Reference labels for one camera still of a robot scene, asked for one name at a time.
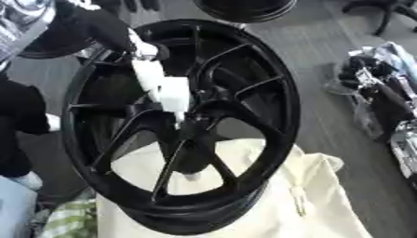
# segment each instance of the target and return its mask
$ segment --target wheel spoke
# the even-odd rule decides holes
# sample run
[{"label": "wheel spoke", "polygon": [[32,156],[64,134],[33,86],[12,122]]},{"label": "wheel spoke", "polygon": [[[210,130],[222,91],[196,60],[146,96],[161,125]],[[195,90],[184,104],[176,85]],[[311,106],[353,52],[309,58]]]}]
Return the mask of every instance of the wheel spoke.
[{"label": "wheel spoke", "polygon": [[207,65],[209,65],[209,64],[211,64],[211,63],[213,63],[213,62],[215,62],[215,61],[217,61],[217,60],[219,60],[223,57],[229,56],[230,54],[235,54],[239,50],[241,50],[243,48],[246,48],[248,46],[250,46],[250,44],[242,44],[242,45],[239,45],[239,46],[235,46],[235,47],[226,49],[222,53],[219,53],[219,54],[211,57],[210,59],[207,59],[202,68],[205,68],[204,66],[207,66]]},{"label": "wheel spoke", "polygon": [[196,146],[196,149],[201,152],[202,156],[205,156],[208,158],[209,162],[216,168],[216,170],[221,175],[224,185],[226,186],[235,186],[237,184],[237,177],[233,173],[232,170],[227,166],[227,164],[224,163],[222,158],[217,155],[216,152],[209,149],[207,145],[204,143],[198,141],[197,139],[192,140],[194,145]]},{"label": "wheel spoke", "polygon": [[128,64],[122,64],[122,63],[117,63],[117,62],[99,61],[99,60],[94,61],[93,64],[98,66],[98,67],[104,67],[104,68],[115,67],[115,68],[120,68],[120,69],[123,69],[123,70],[125,70],[126,68],[131,68],[131,66],[128,65]]},{"label": "wheel spoke", "polygon": [[258,84],[247,86],[235,93],[235,99],[242,101],[256,93],[260,93],[260,91],[263,91],[265,89],[270,89],[273,84],[275,84],[276,82],[280,82],[282,78],[283,76],[280,75],[272,79],[261,81]]},{"label": "wheel spoke", "polygon": [[115,134],[114,138],[110,142],[110,145],[102,152],[98,158],[92,163],[91,168],[98,173],[105,174],[111,171],[111,162],[114,153],[119,149],[131,136],[135,133],[145,130],[152,130],[152,126],[140,126],[140,123],[145,123],[146,120],[153,120],[158,115],[161,115],[159,110],[148,110],[142,112],[133,118],[129,119],[123,125],[120,126],[120,129]]},{"label": "wheel spoke", "polygon": [[203,57],[200,31],[200,26],[196,26],[193,28],[193,38],[195,44],[195,61],[199,61],[199,59]]},{"label": "wheel spoke", "polygon": [[166,163],[155,184],[154,191],[152,192],[152,202],[156,202],[158,199],[168,194],[169,179],[171,178],[172,173],[181,160],[179,154],[186,142],[187,140],[180,141],[172,155],[170,155],[168,158],[165,158]]},{"label": "wheel spoke", "polygon": [[114,117],[125,117],[126,106],[103,104],[73,104],[70,106],[70,111],[87,112],[90,114],[103,114]]},{"label": "wheel spoke", "polygon": [[224,116],[238,119],[249,126],[260,130],[266,139],[279,139],[282,137],[282,132],[278,129],[265,123],[262,118],[256,115],[253,111],[243,106],[241,103],[229,100],[215,100],[201,105],[195,110],[196,112],[222,112]]}]

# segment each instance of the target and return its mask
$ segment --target floor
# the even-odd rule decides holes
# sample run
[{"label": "floor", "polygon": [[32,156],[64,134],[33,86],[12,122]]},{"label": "floor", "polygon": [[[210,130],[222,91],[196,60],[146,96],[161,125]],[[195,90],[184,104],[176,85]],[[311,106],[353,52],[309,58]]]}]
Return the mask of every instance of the floor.
[{"label": "floor", "polygon": [[[178,18],[210,19],[192,0],[161,0],[162,12],[129,16],[132,25]],[[417,55],[413,22],[395,16],[382,38],[370,33],[381,15],[361,9],[341,12],[344,0],[300,0],[279,20],[252,24],[249,31],[261,37],[288,64],[303,102],[298,144],[307,152],[343,158],[340,180],[352,205],[376,238],[411,238],[417,233],[417,201],[399,174],[386,148],[355,127],[344,100],[323,92],[335,63],[349,50],[395,41]],[[14,80],[36,85],[47,98],[48,110],[60,114],[61,98],[77,68],[74,58],[17,59],[10,71]],[[60,135],[22,136],[21,143],[45,181],[43,194],[65,196],[83,186],[63,151]]]}]

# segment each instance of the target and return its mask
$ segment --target white bag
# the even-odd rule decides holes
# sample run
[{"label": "white bag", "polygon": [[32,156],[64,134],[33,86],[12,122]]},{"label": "white bag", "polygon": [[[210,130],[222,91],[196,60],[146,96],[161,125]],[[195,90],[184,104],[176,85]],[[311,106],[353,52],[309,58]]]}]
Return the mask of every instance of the white bag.
[{"label": "white bag", "polygon": [[[219,142],[216,153],[239,174],[263,148],[261,139]],[[151,190],[164,164],[157,144],[138,149],[113,163],[113,170],[141,188]],[[285,164],[270,179],[259,202],[242,218],[220,230],[195,238],[370,238],[341,187],[335,172],[343,162],[324,154],[304,154],[294,147]],[[174,173],[169,193],[213,188],[220,182],[214,168],[203,170],[196,181]],[[117,205],[98,197],[100,238],[180,237],[149,230],[128,217]]]}]

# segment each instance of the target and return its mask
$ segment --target person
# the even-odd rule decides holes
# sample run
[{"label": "person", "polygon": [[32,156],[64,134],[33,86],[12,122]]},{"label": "person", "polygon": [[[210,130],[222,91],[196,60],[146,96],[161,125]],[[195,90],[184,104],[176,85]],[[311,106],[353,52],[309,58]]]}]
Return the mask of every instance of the person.
[{"label": "person", "polygon": [[44,135],[60,129],[60,118],[46,114],[39,90],[0,76],[0,176],[31,190],[39,190],[42,180],[33,172],[26,153],[20,148],[17,132]]}]

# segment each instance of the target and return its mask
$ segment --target white fabric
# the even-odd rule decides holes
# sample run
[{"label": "white fabric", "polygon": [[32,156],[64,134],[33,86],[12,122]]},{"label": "white fabric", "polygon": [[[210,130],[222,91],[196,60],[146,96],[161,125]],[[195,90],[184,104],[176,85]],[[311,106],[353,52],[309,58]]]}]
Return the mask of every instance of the white fabric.
[{"label": "white fabric", "polygon": [[28,238],[36,192],[0,176],[0,237]]},{"label": "white fabric", "polygon": [[[224,141],[217,144],[216,153],[238,175],[257,158],[262,144],[260,139]],[[115,161],[113,169],[130,183],[151,190],[163,164],[158,146],[151,144]],[[218,231],[188,237],[370,238],[335,175],[342,166],[338,158],[304,154],[294,147],[259,202],[246,215]],[[174,174],[169,193],[204,191],[219,182],[212,167],[193,181]],[[100,238],[180,237],[143,227],[103,197],[97,201]]]}]

